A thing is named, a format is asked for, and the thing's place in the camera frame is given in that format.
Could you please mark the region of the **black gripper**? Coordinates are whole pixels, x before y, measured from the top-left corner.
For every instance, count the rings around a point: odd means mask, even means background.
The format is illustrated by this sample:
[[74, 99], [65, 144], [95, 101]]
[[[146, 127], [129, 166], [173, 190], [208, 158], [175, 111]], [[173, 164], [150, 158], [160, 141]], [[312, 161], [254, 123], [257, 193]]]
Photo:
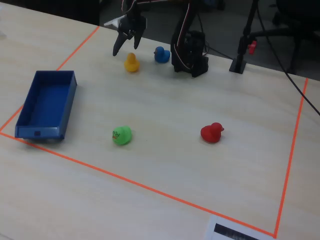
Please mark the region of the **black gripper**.
[[125, 15], [119, 22], [118, 36], [113, 46], [112, 55], [118, 54], [125, 41], [133, 37], [132, 33], [134, 33], [134, 49], [136, 50], [146, 28], [147, 19], [144, 16], [128, 17]]

